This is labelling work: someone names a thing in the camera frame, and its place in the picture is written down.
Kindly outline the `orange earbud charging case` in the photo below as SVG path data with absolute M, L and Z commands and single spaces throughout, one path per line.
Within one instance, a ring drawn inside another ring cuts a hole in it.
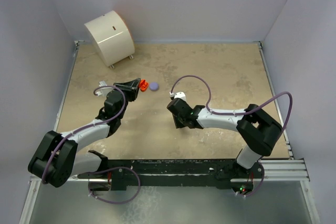
M 141 92 L 145 92 L 149 87 L 149 83 L 145 79 L 141 79 L 139 83 L 139 89 Z

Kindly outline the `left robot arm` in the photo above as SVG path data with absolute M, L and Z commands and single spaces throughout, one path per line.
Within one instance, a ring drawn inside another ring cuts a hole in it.
M 106 99 L 95 119 L 72 131 L 47 132 L 28 164 L 28 171 L 39 177 L 43 184 L 56 188 L 63 185 L 71 176 L 77 152 L 112 136 L 121 126 L 128 103 L 138 97 L 140 82 L 140 78 L 111 86 L 101 82 L 93 94 Z

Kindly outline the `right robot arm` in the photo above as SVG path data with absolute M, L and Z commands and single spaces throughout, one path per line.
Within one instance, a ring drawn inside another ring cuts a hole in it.
M 270 156 L 282 134 L 282 126 L 264 110 L 250 113 L 257 105 L 250 104 L 237 111 L 218 110 L 210 112 L 205 106 L 190 107 L 181 98 L 173 99 L 167 109 L 172 113 L 177 129 L 223 129 L 238 132 L 246 142 L 234 164 L 234 173 L 246 177 L 252 166 L 263 156 Z

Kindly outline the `lilac earbud charging case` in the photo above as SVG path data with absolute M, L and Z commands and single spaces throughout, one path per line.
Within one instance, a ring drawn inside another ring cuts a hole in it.
M 151 83 L 149 84 L 149 89 L 150 89 L 151 91 L 157 91 L 159 88 L 160 88 L 160 87 L 159 87 L 159 84 L 158 84 L 157 82 L 151 82 Z

